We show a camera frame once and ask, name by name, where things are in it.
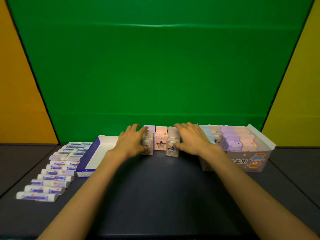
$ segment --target green wall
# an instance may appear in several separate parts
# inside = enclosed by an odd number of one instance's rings
[[[312,0],[8,0],[60,142],[260,129]]]

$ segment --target person's left arm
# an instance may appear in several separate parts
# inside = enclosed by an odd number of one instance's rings
[[[79,240],[86,238],[106,193],[107,186],[120,165],[128,158],[149,149],[140,144],[142,135],[148,127],[143,127],[138,132],[136,131],[137,127],[140,126],[134,124],[128,126],[126,132],[121,132],[114,149],[106,153],[95,172],[38,239]]]

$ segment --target person's left hand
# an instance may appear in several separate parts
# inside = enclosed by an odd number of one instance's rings
[[[129,125],[125,132],[120,133],[118,141],[114,149],[112,149],[114,153],[123,155],[125,160],[131,157],[135,157],[138,154],[150,149],[146,146],[141,145],[143,133],[145,133],[148,127],[143,127],[139,131],[137,131],[138,127],[141,126],[138,124],[134,124],[133,126]]]

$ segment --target yellow wall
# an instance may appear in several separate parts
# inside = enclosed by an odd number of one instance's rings
[[[4,0],[0,0],[0,143],[58,143]]]
[[[262,132],[281,147],[320,146],[320,0],[315,0]]]

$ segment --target forearm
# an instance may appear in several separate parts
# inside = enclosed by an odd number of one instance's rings
[[[71,198],[38,239],[85,239],[105,195],[107,186],[124,161],[112,150],[96,171]]]
[[[260,239],[319,239],[224,152],[211,152],[205,157]]]

